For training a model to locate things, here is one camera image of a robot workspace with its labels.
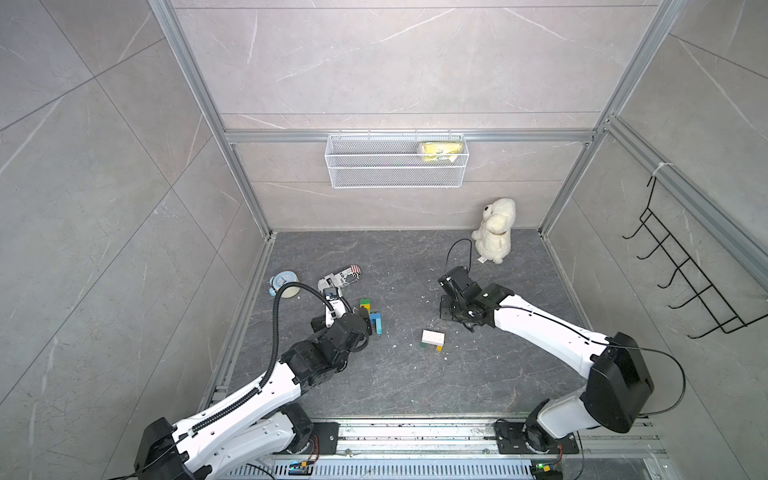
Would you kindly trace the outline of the white long lego brick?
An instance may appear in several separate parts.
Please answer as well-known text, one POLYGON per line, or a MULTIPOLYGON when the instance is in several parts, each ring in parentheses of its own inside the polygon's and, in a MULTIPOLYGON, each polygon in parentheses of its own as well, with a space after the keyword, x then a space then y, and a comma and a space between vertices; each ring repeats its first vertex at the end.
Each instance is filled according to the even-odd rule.
POLYGON ((438 345, 444 346, 445 334, 442 332, 437 332, 432 330, 423 330, 422 336, 421 336, 421 343, 422 342, 435 347, 437 347, 438 345))

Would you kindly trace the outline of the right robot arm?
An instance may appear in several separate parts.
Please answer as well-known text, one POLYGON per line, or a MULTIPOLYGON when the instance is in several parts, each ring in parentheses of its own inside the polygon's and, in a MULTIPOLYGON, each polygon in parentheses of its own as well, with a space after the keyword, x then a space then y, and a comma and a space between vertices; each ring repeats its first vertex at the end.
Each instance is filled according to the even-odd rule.
POLYGON ((605 335, 569 323, 534 306, 521 295, 492 283, 482 288, 470 265, 447 267, 438 280, 444 293, 439 316, 469 331, 489 326, 516 335, 558 358, 585 384, 555 400, 542 400, 521 427, 526 447, 545 454, 572 433, 606 428, 626 433, 655 385, 645 361, 649 348, 625 333, 605 335))

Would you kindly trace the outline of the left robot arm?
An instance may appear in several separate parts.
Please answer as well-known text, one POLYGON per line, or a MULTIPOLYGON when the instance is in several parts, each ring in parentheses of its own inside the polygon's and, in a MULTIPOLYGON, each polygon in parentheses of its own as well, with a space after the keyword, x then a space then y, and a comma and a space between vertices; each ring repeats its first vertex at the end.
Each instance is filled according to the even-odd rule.
POLYGON ((143 432, 131 479, 215 479, 273 453, 316 446, 314 424, 299 398, 330 380, 364 350, 373 332, 369 312, 328 297, 301 282, 295 288, 317 298, 325 314, 311 321, 312 334, 281 352, 280 302, 272 306, 272 343, 266 371, 223 400, 170 423, 161 417, 143 432))

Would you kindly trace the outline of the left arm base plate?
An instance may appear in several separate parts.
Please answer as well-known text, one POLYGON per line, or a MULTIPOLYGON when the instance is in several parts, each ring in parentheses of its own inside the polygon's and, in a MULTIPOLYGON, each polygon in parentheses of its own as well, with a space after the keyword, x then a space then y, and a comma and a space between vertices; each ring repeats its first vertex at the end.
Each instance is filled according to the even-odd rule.
POLYGON ((306 457, 335 455, 339 442, 340 424, 338 422, 316 422, 311 433, 298 435, 287 447, 286 453, 306 457))

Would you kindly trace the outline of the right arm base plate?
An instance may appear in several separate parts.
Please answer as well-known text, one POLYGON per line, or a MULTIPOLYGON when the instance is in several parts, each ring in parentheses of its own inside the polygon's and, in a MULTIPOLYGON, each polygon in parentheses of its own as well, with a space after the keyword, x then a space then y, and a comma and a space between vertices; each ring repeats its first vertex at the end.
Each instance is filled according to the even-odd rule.
POLYGON ((581 452, 573 434, 554 439, 538 427, 523 421, 498 419, 493 423, 494 437, 501 454, 578 454, 581 452))

